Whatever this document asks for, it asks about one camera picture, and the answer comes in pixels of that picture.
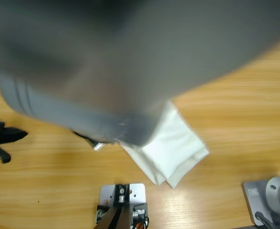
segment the white cloth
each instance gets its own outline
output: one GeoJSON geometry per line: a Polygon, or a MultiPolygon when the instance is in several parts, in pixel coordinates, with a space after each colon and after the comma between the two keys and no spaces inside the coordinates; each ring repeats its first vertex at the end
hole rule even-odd
{"type": "Polygon", "coordinates": [[[209,154],[176,107],[168,102],[150,142],[138,147],[120,145],[156,185],[164,181],[175,188],[181,178],[209,154]]]}

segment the silver cylinder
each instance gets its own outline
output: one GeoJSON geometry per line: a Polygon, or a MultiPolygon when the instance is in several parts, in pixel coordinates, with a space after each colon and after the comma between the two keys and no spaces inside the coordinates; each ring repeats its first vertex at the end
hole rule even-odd
{"type": "Polygon", "coordinates": [[[119,196],[119,203],[124,203],[125,196],[119,196]]]}

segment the wood grain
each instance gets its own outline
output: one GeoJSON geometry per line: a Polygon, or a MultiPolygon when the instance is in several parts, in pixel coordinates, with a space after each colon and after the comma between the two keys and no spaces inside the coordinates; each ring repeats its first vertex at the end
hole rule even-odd
{"type": "Polygon", "coordinates": [[[4,147],[12,161],[0,163],[0,229],[93,228],[100,187],[118,182],[145,184],[152,229],[250,225],[242,182],[280,175],[280,43],[175,103],[210,155],[171,189],[153,185],[119,146],[94,152],[0,97],[0,119],[30,133],[4,147]]]}

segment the metal plate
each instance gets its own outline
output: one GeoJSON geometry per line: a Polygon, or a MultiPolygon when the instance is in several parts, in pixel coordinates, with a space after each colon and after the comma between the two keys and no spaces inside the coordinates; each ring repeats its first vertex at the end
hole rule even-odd
{"type": "Polygon", "coordinates": [[[270,209],[266,200],[266,186],[268,180],[246,182],[243,188],[246,194],[247,204],[250,208],[252,222],[257,226],[262,226],[262,222],[255,218],[255,213],[260,211],[268,220],[272,222],[270,209]]]}
{"type": "MultiPolygon", "coordinates": [[[[100,191],[100,205],[113,206],[115,185],[104,185],[100,191]]],[[[146,203],[145,186],[144,184],[130,184],[132,193],[130,194],[131,204],[146,203]]]]}

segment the wooden surface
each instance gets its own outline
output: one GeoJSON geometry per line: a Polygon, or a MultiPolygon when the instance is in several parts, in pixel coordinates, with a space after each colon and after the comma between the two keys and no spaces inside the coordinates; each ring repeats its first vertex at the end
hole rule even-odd
{"type": "Polygon", "coordinates": [[[118,182],[145,184],[151,229],[250,225],[242,182],[280,175],[280,44],[175,102],[210,155],[171,189],[153,185],[119,146],[94,152],[0,98],[0,119],[30,133],[4,147],[12,161],[0,163],[0,229],[92,229],[100,187],[118,182]]]}

